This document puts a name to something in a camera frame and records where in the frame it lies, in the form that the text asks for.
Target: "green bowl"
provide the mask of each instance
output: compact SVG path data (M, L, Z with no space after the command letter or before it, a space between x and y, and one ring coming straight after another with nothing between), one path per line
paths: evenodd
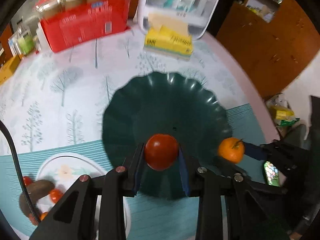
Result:
M113 167L156 133L174 136L204 166L212 164L220 142L232 135L226 110L212 92L178 73L152 72L117 90L103 115L102 141ZM140 192L184 197L177 162L165 171L146 165Z

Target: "phone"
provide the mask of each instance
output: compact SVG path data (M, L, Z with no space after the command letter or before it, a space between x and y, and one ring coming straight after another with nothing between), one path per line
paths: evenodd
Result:
M279 185L278 169L271 162L265 162L263 165L263 170L264 170L266 182L269 185L279 187L280 185Z

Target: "plastic bottle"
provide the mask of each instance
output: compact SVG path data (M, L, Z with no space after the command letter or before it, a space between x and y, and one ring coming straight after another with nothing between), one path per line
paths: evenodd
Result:
M34 43L32 40L32 35L30 29L26 27L22 19L17 22L17 34L18 34L18 44L23 53L23 55L28 55L34 49Z

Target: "table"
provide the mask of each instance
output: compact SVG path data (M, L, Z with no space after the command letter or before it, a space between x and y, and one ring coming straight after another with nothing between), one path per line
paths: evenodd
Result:
M179 72L212 90L227 109L233 136L259 145L278 139L263 101L241 67L209 34L194 42L186 62L143 51L137 26L60 53L42 52L22 60L0 87L0 119L10 131L23 174L35 178L42 163L57 153L85 156L109 171L101 141L101 118L113 93L132 77L152 71ZM263 182L261 163L245 156L239 166ZM18 205L21 188L10 150L0 135L0 209L8 222L30 236L35 227ZM129 240L183 240L196 229L198 200L128 198Z

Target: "kiwi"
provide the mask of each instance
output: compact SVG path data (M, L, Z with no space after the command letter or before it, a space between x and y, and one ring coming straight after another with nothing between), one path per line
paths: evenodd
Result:
M27 186L27 191L29 193L31 202L33 205L36 205L37 201L40 198L43 198L49 194L51 190L54 189L54 184L46 179L40 179L37 180L30 185ZM31 213L31 210L27 204L27 201L24 197L24 194L21 193L19 197L19 205L22 213L29 218L29 214Z

